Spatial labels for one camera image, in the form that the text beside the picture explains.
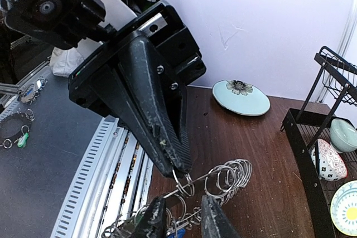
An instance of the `wooden table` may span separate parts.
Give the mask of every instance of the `wooden table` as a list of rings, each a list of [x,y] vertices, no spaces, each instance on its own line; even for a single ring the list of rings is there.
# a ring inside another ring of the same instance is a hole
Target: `wooden table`
[[[195,179],[214,166],[244,158],[253,165],[247,187],[223,210],[242,237],[315,237],[305,191],[289,142],[280,126],[289,108],[301,101],[269,97],[270,111],[260,117],[234,114],[217,104],[211,90],[189,88],[187,130]],[[308,109],[328,113],[324,104]],[[175,189],[171,179],[153,171],[149,200]],[[200,204],[201,195],[187,200],[189,207]],[[201,237],[195,226],[185,238]]]

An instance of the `flower design on plate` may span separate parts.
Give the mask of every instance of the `flower design on plate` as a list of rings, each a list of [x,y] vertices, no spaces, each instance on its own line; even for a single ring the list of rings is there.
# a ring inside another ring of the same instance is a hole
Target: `flower design on plate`
[[[253,86],[239,80],[227,80],[227,89],[234,94],[247,96],[253,92]]]

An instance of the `white plastic bag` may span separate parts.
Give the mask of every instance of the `white plastic bag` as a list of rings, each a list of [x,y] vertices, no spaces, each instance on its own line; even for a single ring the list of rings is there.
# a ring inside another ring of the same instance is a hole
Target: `white plastic bag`
[[[51,55],[50,67],[54,75],[69,77],[83,61],[83,56],[76,48],[61,50],[56,47]]]

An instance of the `gray tabletop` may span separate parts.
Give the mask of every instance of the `gray tabletop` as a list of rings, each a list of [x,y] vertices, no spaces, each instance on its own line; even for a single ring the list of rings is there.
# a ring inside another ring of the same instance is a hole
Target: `gray tabletop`
[[[101,117],[68,99],[67,79],[49,82],[31,106],[24,149],[0,149],[0,237],[50,237],[68,187]]]

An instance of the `dish rack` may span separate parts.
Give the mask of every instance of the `dish rack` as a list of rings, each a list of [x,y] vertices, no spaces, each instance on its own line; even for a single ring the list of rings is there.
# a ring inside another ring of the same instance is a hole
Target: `dish rack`
[[[357,106],[357,67],[328,47],[321,48],[320,52],[315,55],[315,61],[321,65],[316,80],[302,108],[300,110],[289,109],[281,131],[285,130],[295,155],[316,238],[345,238],[349,236],[340,233],[332,223],[330,205],[339,187],[357,179],[357,154],[356,152],[341,154],[348,169],[348,176],[336,182],[328,182],[319,180],[320,169],[318,164],[314,166],[310,150],[319,138],[330,142],[331,122],[336,118],[334,113],[341,102]],[[305,110],[321,78],[324,87],[335,98],[335,104],[328,115]],[[319,159],[318,150],[316,150],[316,159]]]

